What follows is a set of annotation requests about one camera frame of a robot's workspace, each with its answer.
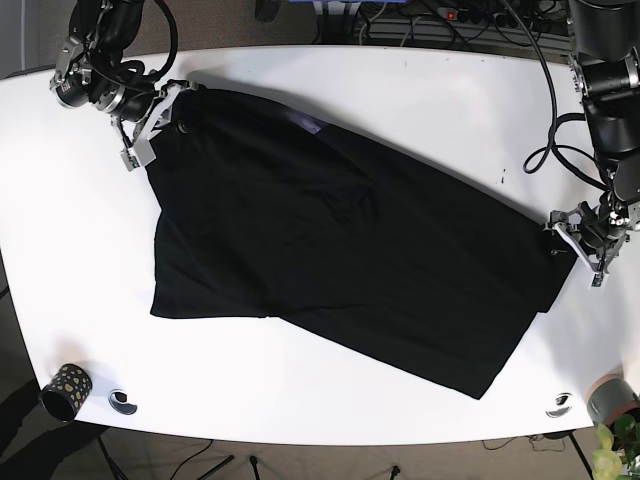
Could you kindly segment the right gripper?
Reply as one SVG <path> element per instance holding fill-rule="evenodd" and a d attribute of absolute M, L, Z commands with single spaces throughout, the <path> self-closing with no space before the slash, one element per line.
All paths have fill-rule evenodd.
<path fill-rule="evenodd" d="M 200 85 L 188 80 L 170 80 L 159 90 L 137 93 L 109 112 L 110 125 L 122 142 L 120 157 L 128 171 L 143 168 L 156 159 L 151 140 L 170 124 L 182 135 L 197 132 L 197 106 L 194 100 L 177 100 Z"/>

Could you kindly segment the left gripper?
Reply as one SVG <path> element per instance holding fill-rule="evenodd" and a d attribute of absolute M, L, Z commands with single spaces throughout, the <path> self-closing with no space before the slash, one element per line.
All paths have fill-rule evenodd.
<path fill-rule="evenodd" d="M 573 210 L 554 210 L 546 222 L 550 255 L 556 260 L 579 260 L 591 271 L 591 288 L 602 287 L 609 266 L 635 231 L 635 204 L 601 198 L 596 208 L 583 201 Z"/>

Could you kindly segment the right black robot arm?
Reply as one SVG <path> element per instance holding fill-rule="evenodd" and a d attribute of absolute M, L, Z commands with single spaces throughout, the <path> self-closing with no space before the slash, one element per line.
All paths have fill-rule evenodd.
<path fill-rule="evenodd" d="M 178 29 L 168 5 L 158 1 L 167 21 L 170 48 L 158 70 L 147 71 L 140 60 L 126 60 L 125 50 L 136 38 L 142 1 L 78 1 L 69 34 L 50 80 L 49 89 L 65 108 L 85 104 L 110 116 L 120 138 L 121 158 L 129 171 L 156 159 L 152 138 L 172 121 L 173 104 L 198 85 L 187 80 L 156 84 L 173 67 L 178 53 Z"/>

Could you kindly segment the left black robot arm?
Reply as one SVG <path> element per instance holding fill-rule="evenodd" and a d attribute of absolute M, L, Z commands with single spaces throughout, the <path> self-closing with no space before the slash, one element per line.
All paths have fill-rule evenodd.
<path fill-rule="evenodd" d="M 599 177 L 572 173 L 601 190 L 599 204 L 554 211 L 547 229 L 559 235 L 603 285 L 611 262 L 639 229 L 639 4 L 571 1 L 574 51 L 569 57 L 583 111 L 561 123 L 588 125 Z"/>

